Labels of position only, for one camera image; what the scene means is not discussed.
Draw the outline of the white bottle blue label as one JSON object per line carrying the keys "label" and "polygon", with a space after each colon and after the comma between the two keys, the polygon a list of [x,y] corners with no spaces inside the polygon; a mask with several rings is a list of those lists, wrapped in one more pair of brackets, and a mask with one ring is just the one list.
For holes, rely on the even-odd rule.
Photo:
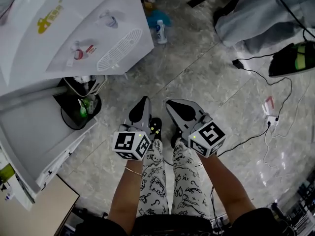
{"label": "white bottle blue label", "polygon": [[166,44],[168,42],[163,20],[157,20],[156,33],[157,33],[158,44]]}

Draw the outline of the green packet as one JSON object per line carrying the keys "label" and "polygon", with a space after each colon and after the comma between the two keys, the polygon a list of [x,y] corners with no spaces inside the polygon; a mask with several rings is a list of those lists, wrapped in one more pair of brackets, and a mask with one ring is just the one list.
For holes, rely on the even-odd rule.
{"label": "green packet", "polygon": [[85,98],[79,98],[78,103],[80,105],[80,117],[87,118],[91,115],[95,109],[95,99],[91,96]]}

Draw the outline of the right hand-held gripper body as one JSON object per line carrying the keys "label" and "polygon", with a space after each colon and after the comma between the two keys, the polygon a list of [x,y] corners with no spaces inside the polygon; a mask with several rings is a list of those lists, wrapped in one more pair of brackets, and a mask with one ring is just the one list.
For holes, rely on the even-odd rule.
{"label": "right hand-held gripper body", "polygon": [[204,158],[208,158],[212,154],[217,154],[217,151],[223,146],[225,138],[225,133],[208,113],[204,113],[188,136],[188,147]]}

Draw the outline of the white water dispenser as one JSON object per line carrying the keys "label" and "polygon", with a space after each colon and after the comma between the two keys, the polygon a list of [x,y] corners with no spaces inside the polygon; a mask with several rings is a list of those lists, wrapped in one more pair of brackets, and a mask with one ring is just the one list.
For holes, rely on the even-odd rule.
{"label": "white water dispenser", "polygon": [[[117,29],[95,24],[105,10],[126,14]],[[133,50],[114,68],[96,64],[132,29],[142,29]],[[96,39],[87,58],[66,66],[76,40]],[[0,0],[0,96],[63,77],[122,75],[154,48],[141,0]]]}

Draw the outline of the black round trash bin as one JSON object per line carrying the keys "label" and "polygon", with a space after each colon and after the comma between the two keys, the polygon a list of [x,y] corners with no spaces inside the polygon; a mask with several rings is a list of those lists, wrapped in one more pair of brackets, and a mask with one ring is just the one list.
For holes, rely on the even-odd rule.
{"label": "black round trash bin", "polygon": [[101,99],[98,95],[90,95],[95,100],[94,112],[87,118],[80,117],[80,105],[78,99],[82,98],[75,95],[62,94],[55,96],[55,100],[60,105],[61,117],[64,123],[73,130],[83,129],[101,110]]}

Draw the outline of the person's right forearm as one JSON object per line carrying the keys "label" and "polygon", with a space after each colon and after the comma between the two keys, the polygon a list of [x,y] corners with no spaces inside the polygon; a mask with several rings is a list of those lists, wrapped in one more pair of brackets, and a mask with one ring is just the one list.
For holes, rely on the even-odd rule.
{"label": "person's right forearm", "polygon": [[208,158],[200,155],[199,159],[231,223],[243,214],[255,210],[241,182],[215,154]]}

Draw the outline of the person's left leg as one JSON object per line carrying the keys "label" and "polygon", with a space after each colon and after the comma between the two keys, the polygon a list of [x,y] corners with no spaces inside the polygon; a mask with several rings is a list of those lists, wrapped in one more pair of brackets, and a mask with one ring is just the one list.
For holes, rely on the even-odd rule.
{"label": "person's left leg", "polygon": [[162,149],[155,139],[144,156],[137,217],[169,213]]}

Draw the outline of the blue cloth on floor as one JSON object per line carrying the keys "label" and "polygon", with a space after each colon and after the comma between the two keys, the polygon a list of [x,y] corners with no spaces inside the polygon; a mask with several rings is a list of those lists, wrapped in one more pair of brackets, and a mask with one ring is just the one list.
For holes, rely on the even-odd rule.
{"label": "blue cloth on floor", "polygon": [[149,28],[155,28],[158,20],[163,20],[164,25],[167,27],[172,26],[170,17],[166,13],[158,9],[149,11],[146,14],[146,19],[147,19]]}

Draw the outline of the person's leg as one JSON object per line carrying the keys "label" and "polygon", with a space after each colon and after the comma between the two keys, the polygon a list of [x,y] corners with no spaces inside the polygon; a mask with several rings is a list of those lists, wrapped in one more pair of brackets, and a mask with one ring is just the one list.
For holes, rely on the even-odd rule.
{"label": "person's leg", "polygon": [[162,149],[155,139],[144,156],[137,217],[169,213]]}
{"label": "person's leg", "polygon": [[177,139],[173,150],[174,194],[171,213],[211,219],[191,149]]}

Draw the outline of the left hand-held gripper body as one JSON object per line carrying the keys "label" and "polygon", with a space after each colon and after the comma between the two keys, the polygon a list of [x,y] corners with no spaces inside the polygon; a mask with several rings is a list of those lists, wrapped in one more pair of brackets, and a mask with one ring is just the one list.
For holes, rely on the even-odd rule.
{"label": "left hand-held gripper body", "polygon": [[123,159],[142,161],[150,144],[147,132],[121,124],[114,133],[112,150]]}

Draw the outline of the person's black right shoe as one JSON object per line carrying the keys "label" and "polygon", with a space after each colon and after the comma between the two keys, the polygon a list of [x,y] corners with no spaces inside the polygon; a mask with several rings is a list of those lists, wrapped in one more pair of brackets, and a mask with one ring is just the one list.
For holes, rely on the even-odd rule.
{"label": "person's black right shoe", "polygon": [[182,132],[179,128],[176,128],[176,131],[171,139],[171,147],[175,148],[176,144],[179,142],[185,143],[185,141],[182,138]]}

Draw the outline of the cluttered equipment rack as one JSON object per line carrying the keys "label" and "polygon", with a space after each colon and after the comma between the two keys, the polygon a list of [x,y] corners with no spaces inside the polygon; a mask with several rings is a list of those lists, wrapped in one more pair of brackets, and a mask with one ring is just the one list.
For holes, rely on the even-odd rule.
{"label": "cluttered equipment rack", "polygon": [[281,236],[315,236],[315,170],[299,186],[296,194],[284,205],[271,204]]}

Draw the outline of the person's left forearm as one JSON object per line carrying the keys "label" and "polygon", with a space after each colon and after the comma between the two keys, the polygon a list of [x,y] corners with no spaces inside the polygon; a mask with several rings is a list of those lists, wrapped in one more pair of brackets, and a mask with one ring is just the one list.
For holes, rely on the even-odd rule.
{"label": "person's left forearm", "polygon": [[130,223],[136,218],[142,181],[142,161],[129,160],[116,188],[108,219],[117,224]]}

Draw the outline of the green bottle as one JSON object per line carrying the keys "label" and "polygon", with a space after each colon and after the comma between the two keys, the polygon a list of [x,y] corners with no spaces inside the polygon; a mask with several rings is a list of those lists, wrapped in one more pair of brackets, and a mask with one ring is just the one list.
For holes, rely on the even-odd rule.
{"label": "green bottle", "polygon": [[0,165],[0,182],[1,183],[6,183],[14,175],[15,175],[15,171],[10,163]]}

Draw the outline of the person's black printed shirt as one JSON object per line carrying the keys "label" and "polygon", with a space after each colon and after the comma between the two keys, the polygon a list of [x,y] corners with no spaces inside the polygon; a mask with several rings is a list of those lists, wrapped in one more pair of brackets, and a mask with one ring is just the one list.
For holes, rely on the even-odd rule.
{"label": "person's black printed shirt", "polygon": [[[76,226],[74,236],[220,236],[209,220],[201,217],[160,214],[136,218],[130,234],[117,223],[93,218]],[[268,208],[241,215],[221,236],[295,236],[283,220],[276,220]]]}

